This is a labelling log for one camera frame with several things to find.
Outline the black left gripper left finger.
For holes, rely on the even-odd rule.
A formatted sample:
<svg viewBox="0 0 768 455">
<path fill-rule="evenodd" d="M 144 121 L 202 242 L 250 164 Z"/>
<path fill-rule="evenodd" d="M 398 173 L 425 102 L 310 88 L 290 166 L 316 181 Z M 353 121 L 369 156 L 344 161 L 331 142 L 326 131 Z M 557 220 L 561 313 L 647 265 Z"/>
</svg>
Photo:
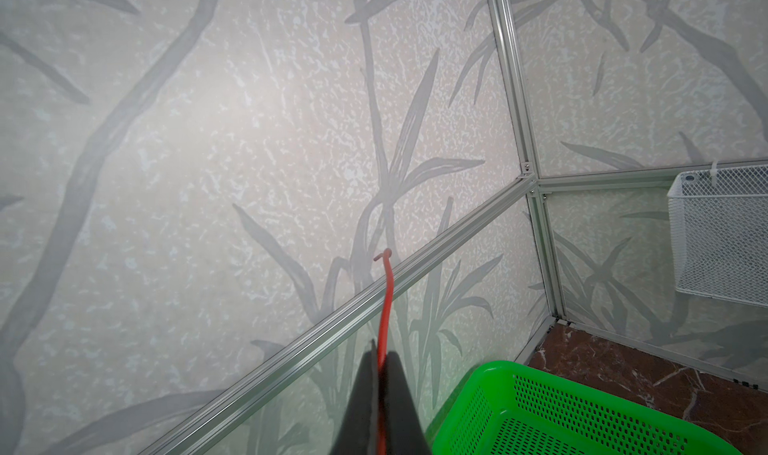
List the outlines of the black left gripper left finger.
<svg viewBox="0 0 768 455">
<path fill-rule="evenodd" d="M 376 455 L 379 443 L 379 380 L 374 341 L 362 355 L 332 455 Z"/>
</svg>

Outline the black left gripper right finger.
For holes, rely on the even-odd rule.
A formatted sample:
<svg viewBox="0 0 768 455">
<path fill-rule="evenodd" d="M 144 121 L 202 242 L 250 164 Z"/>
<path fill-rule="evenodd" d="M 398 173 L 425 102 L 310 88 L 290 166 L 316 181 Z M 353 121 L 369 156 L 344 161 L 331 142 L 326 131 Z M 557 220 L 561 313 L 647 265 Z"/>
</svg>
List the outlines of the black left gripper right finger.
<svg viewBox="0 0 768 455">
<path fill-rule="evenodd" d="M 383 368 L 383 453 L 431 454 L 399 355 L 388 353 Z"/>
</svg>

